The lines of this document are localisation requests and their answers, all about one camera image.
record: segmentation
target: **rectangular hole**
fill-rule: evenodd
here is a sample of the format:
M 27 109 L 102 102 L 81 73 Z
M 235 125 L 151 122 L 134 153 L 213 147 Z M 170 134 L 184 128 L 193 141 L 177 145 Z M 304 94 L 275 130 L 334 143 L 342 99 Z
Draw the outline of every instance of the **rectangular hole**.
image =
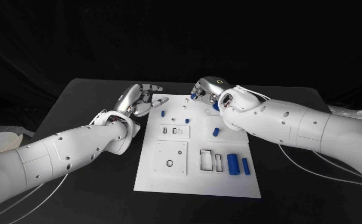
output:
M 215 154 L 215 167 L 216 167 L 216 172 L 222 173 L 220 155 L 219 154 Z
M 212 171 L 210 150 L 200 150 L 200 170 Z

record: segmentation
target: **black table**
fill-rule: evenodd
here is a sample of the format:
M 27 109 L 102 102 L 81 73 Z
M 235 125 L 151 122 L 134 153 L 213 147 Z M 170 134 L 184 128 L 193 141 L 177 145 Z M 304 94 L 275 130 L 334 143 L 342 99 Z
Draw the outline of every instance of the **black table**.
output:
M 112 109 L 125 88 L 143 82 L 75 79 L 49 112 L 34 141 L 86 125 L 102 109 Z M 187 95 L 193 84 L 157 83 L 163 93 Z M 242 85 L 274 99 L 329 112 L 311 88 Z M 47 202 L 19 223 L 360 223 L 362 186 L 320 178 L 298 169 L 278 146 L 249 135 L 251 154 L 262 199 L 134 192 L 147 116 L 137 118 L 141 130 L 125 153 L 104 152 L 72 172 Z M 284 147 L 307 169 L 337 178 L 362 181 L 329 165 L 310 151 Z M 62 178 L 1 216 L 7 223 L 29 212 L 53 191 Z M 8 200 L 10 204 L 20 197 Z

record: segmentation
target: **round hole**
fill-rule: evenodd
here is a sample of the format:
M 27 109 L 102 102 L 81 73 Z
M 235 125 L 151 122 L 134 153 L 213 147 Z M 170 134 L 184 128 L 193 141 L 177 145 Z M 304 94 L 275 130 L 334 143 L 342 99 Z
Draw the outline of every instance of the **round hole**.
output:
M 171 161 L 171 160 L 167 160 L 166 165 L 167 165 L 167 167 L 171 167 L 173 161 Z

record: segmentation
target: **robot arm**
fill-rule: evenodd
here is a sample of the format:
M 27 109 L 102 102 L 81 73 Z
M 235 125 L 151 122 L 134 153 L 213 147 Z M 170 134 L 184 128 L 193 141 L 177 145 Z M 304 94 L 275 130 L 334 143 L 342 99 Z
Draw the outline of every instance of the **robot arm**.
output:
M 140 130 L 130 114 L 144 116 L 169 101 L 164 97 L 148 103 L 148 90 L 161 91 L 161 87 L 132 85 L 114 111 L 102 110 L 89 125 L 0 153 L 0 203 L 89 164 L 102 151 L 124 153 Z
M 245 88 L 231 87 L 218 77 L 205 77 L 197 81 L 192 99 L 207 104 L 218 100 L 222 120 L 231 129 L 245 130 L 272 143 L 313 150 L 362 172 L 359 119 L 323 113 L 280 100 L 261 103 Z

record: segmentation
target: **blue object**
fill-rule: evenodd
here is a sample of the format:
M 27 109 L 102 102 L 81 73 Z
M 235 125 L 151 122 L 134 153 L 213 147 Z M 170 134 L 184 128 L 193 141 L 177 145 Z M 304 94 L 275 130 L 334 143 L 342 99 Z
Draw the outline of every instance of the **blue object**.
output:
M 246 158 L 242 158 L 242 165 L 244 165 L 245 175 L 251 175 Z
M 239 175 L 238 156 L 232 153 L 228 154 L 228 173 L 229 175 Z
M 216 137 L 216 136 L 218 136 L 218 134 L 219 134 L 219 130 L 220 130 L 220 129 L 216 127 L 216 128 L 215 128 L 215 130 L 213 130 L 213 133 L 212 133 L 213 137 Z
M 212 105 L 212 107 L 213 107 L 213 109 L 215 109 L 216 111 L 220 111 L 220 110 L 219 110 L 219 106 L 218 106 L 218 101 L 215 102 L 215 104 Z

